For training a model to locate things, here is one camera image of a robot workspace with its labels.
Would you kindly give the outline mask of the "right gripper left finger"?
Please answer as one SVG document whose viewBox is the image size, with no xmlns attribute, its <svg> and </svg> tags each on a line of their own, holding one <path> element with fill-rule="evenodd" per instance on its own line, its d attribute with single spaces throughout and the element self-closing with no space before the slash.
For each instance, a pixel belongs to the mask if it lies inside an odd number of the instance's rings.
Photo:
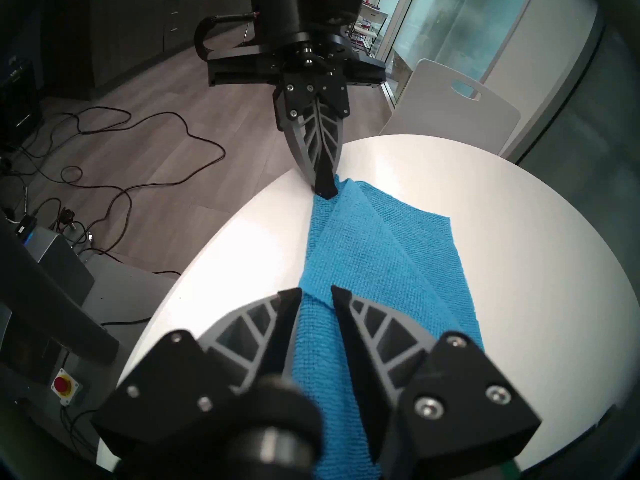
<svg viewBox="0 0 640 480">
<path fill-rule="evenodd" d="M 237 308 L 199 337 L 173 329 L 110 393 L 91 425 L 116 457 L 185 428 L 266 375 L 290 375 L 298 288 Z"/>
</svg>

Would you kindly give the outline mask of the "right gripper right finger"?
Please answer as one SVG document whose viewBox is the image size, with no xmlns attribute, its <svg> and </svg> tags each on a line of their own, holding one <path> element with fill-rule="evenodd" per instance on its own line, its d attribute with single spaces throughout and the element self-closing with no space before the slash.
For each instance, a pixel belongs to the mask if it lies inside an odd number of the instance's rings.
<svg viewBox="0 0 640 480">
<path fill-rule="evenodd" d="M 353 395 L 380 479 L 458 479 L 510 462 L 542 419 L 460 331 L 331 286 Z"/>
</svg>

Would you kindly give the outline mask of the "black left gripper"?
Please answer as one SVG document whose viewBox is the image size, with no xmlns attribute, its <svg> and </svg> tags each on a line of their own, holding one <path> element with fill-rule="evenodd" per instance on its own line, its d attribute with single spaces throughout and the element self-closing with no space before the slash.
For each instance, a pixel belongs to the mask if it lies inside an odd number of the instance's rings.
<svg viewBox="0 0 640 480">
<path fill-rule="evenodd" d="M 330 200 L 350 114 L 347 85 L 387 81 L 382 61 L 346 36 L 363 0 L 242 0 L 207 17 L 207 31 L 252 24 L 253 38 L 232 49 L 207 49 L 208 84 L 277 85 L 274 109 L 297 167 L 316 195 Z"/>
</svg>

